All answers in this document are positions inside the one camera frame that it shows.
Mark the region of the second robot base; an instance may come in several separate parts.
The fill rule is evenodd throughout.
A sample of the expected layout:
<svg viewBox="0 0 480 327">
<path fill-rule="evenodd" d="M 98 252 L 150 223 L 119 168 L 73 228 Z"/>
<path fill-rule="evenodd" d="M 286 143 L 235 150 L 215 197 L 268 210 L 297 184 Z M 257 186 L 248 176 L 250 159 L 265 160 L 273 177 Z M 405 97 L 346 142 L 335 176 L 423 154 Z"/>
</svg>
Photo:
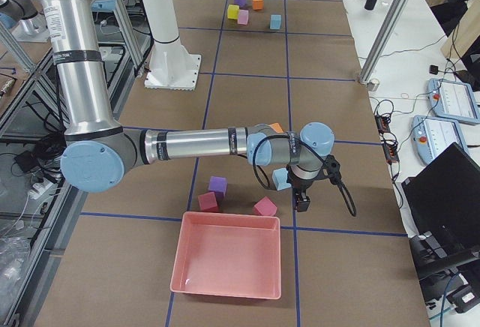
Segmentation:
<svg viewBox="0 0 480 327">
<path fill-rule="evenodd" d="M 32 0 L 1 0 L 1 24 L 19 42 L 43 43 L 50 36 L 47 21 Z"/>
</svg>

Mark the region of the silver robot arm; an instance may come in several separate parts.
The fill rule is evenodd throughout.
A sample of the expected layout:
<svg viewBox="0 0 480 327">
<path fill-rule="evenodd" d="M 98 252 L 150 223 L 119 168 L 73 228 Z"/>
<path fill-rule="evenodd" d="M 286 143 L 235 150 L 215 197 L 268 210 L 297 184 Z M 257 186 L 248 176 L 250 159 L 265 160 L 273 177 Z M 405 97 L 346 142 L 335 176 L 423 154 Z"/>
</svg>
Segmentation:
<svg viewBox="0 0 480 327">
<path fill-rule="evenodd" d="M 38 0 L 43 6 L 52 57 L 61 80 L 69 126 L 61 156 L 64 178 L 81 191 L 116 186 L 135 167 L 155 161 L 244 155 L 253 167 L 284 164 L 295 210 L 307 210 L 308 188 L 328 179 L 344 188 L 332 156 L 335 140 L 325 124 L 311 122 L 300 133 L 278 133 L 267 124 L 216 130 L 127 132 L 113 117 L 92 5 L 97 0 Z"/>
</svg>

